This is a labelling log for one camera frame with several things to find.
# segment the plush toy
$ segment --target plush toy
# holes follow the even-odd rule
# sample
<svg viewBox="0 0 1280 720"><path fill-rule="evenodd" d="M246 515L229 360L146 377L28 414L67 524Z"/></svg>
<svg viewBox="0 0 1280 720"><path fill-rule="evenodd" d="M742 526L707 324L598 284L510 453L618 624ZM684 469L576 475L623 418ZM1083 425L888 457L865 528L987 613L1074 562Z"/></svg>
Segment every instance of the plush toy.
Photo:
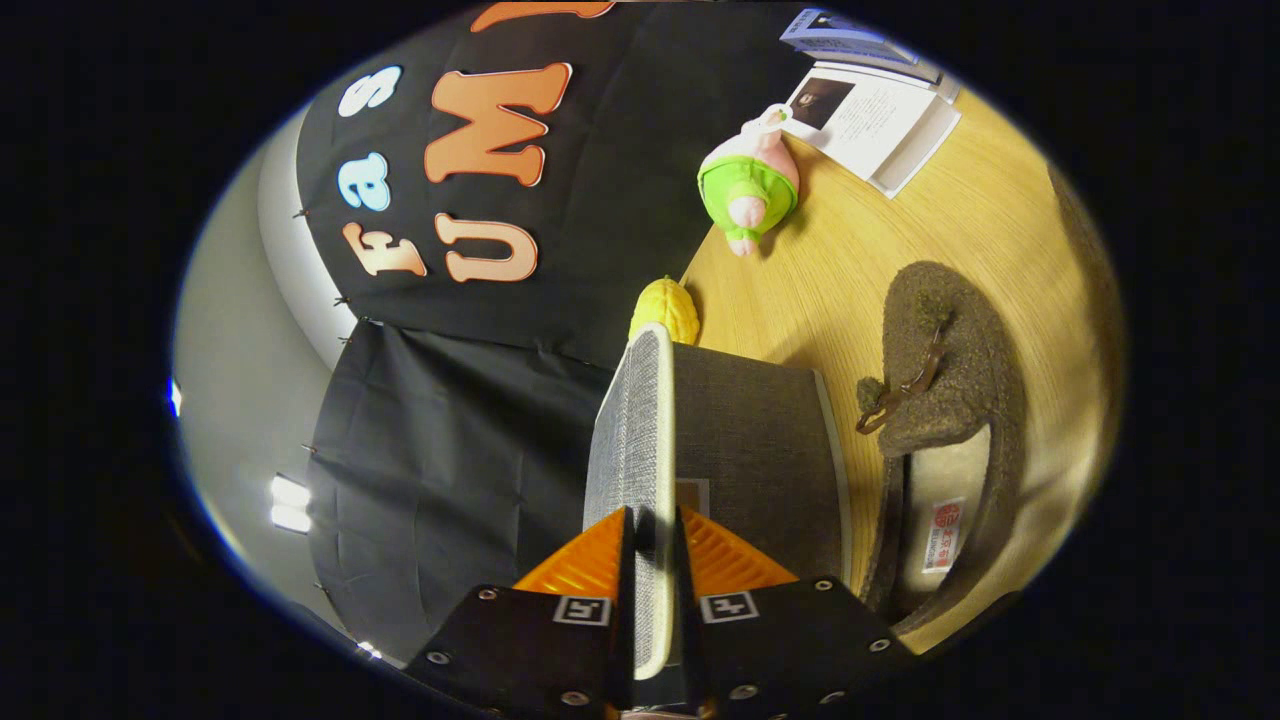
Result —
<svg viewBox="0 0 1280 720"><path fill-rule="evenodd" d="M627 340L635 338L640 328L649 323L662 323L672 342L692 345L698 340L699 323L694 299L671 275L653 281L640 292Z"/></svg>
<svg viewBox="0 0 1280 720"><path fill-rule="evenodd" d="M742 132L712 150L698 170L698 192L735 255L755 250L760 236L795 209L800 173L782 143L787 105L771 105Z"/></svg>

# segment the black curtain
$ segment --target black curtain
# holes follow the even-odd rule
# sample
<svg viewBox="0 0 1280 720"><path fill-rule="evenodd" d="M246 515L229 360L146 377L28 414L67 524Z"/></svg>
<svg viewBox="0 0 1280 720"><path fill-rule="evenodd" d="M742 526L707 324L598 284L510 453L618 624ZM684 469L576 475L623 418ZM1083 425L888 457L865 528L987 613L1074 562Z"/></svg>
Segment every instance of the black curtain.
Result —
<svg viewBox="0 0 1280 720"><path fill-rule="evenodd" d="M799 4L618 4L593 19L549 14L474 33L484 6L433 26L357 64L321 91L298 140L307 223L338 290L357 315L454 337L536 347L616 368L636 296L678 278L710 219L698 195L703 158L787 95L813 64L778 41ZM549 131L541 179L456 174L433 183L424 150L467 120L431 106L447 72L572 65L559 108L524 108ZM398 65L394 94L352 117L339 101L356 79ZM516 143L502 151L516 151ZM390 205L352 208L338 169L370 152L388 164ZM538 243L538 266L515 283L454 282L444 255L506 258L502 243L438 240L434 218L517 225ZM343 238L347 223L408 240L430 270L370 275Z"/></svg>
<svg viewBox="0 0 1280 720"><path fill-rule="evenodd" d="M360 323L316 423L320 584L357 641L411 659L462 594L513 584L581 529L612 373Z"/></svg>

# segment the book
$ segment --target book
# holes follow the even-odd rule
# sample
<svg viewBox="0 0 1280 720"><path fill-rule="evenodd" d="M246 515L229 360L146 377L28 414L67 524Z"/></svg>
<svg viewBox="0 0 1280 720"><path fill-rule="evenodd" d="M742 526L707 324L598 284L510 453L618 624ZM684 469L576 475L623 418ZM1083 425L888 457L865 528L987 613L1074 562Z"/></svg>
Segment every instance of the book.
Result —
<svg viewBox="0 0 1280 720"><path fill-rule="evenodd" d="M960 95L960 83L954 77L951 77L947 73L942 73L942 77L938 78L938 82L931 83L928 81L924 81L924 79L920 79L920 78L915 78L915 77L904 76L901 73L895 73L895 72L891 72L891 70L882 70L879 68L869 68L867 65L851 64L851 63L836 63L836 61L831 61L831 60L818 60L817 63L813 64L813 67L815 67L815 68L827 68L827 69L832 69L832 70L858 72L858 73L864 73L864 74L883 77L883 78L887 78L887 79L895 79L895 81L899 81L899 82L905 82L908 85L914 85L915 87L927 87L927 88L932 90L933 92L937 92L938 96L942 97L943 100L946 100L947 102L952 102L952 104L956 101L956 96Z"/></svg>
<svg viewBox="0 0 1280 720"><path fill-rule="evenodd" d="M815 60L860 64L938 83L942 70L919 54L836 13L809 8L780 38Z"/></svg>
<svg viewBox="0 0 1280 720"><path fill-rule="evenodd" d="M931 87L851 69L813 68L787 100L782 131L893 199L960 122Z"/></svg>

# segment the orange gripper pad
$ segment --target orange gripper pad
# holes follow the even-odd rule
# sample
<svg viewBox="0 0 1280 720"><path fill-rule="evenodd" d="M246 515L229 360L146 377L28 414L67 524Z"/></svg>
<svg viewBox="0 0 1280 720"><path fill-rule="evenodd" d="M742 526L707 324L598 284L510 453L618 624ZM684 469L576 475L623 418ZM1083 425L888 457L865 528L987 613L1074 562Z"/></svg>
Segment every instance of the orange gripper pad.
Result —
<svg viewBox="0 0 1280 720"><path fill-rule="evenodd" d="M618 601L618 561L626 507L591 525L529 571L517 591Z"/></svg>
<svg viewBox="0 0 1280 720"><path fill-rule="evenodd" d="M694 597L794 583L800 578L723 525L680 506Z"/></svg>

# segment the white wall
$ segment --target white wall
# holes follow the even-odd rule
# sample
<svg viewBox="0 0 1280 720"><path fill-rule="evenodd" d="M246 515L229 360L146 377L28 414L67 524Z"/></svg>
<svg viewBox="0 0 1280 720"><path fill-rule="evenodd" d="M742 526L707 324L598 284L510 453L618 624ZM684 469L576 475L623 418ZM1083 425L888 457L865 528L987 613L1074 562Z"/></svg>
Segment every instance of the white wall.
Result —
<svg viewBox="0 0 1280 720"><path fill-rule="evenodd" d="M307 538L275 528L268 515L271 477L305 478L300 443L311 439L342 334L312 322L312 333L329 334L332 352L317 351L271 272L259 227L259 178L276 151L259 150L237 173L191 259L174 336L179 424L195 487L232 550L259 579L340 628L314 585ZM312 274L306 282L288 275L291 287L328 292L314 264L278 264ZM335 296L328 295L326 307Z"/></svg>
<svg viewBox="0 0 1280 720"><path fill-rule="evenodd" d="M303 334L332 370L342 354L339 337L349 337L356 316L347 305L334 306L339 296L329 272L320 260L305 218L298 193L298 131L303 108L268 142L257 186L257 220L262 245L276 286Z"/></svg>

